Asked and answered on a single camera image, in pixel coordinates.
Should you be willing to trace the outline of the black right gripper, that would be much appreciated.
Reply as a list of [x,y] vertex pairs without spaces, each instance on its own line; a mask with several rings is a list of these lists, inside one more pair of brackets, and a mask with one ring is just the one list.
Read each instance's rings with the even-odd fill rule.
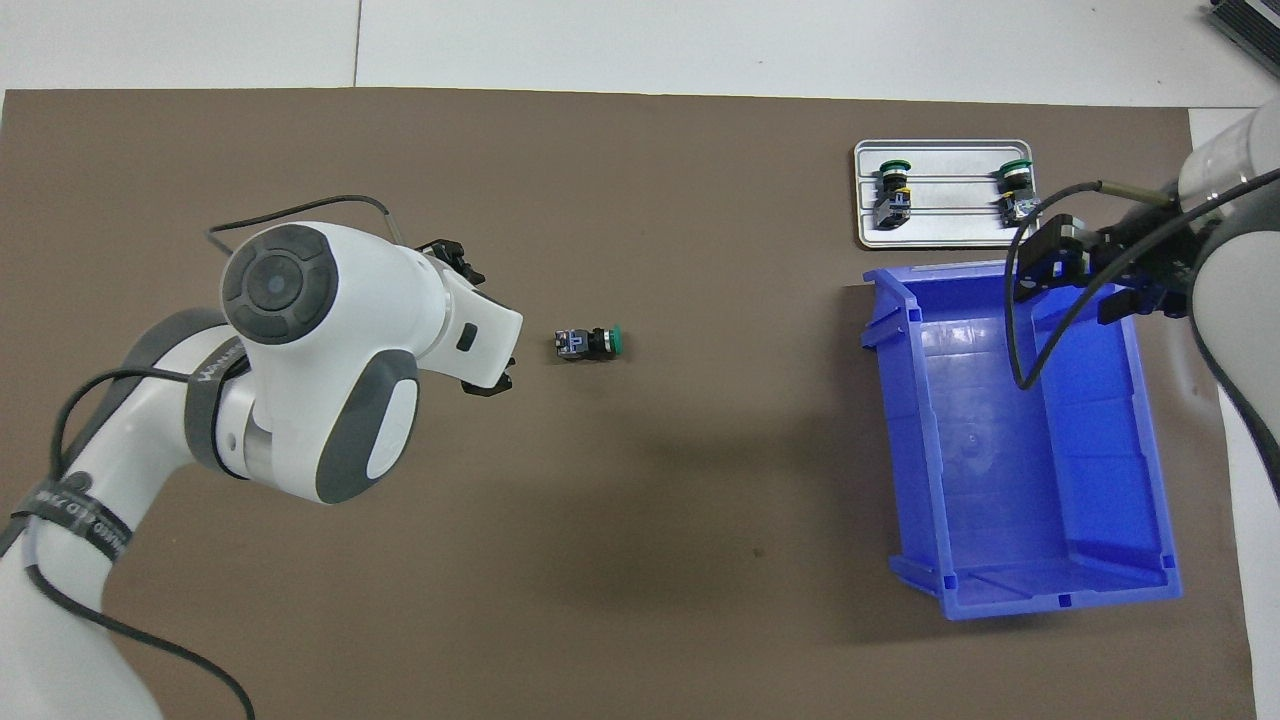
[[1175,206],[1126,214],[1102,229],[1101,241],[1088,251],[1087,270],[1082,222],[1074,215],[1050,218],[1015,250],[1012,301],[1024,304],[1060,287],[1087,290],[1098,275],[1107,275],[1097,291],[1084,293],[1097,304],[1100,325],[1153,313],[1188,315],[1196,264],[1216,228],[1216,211],[1160,232],[1180,215]]

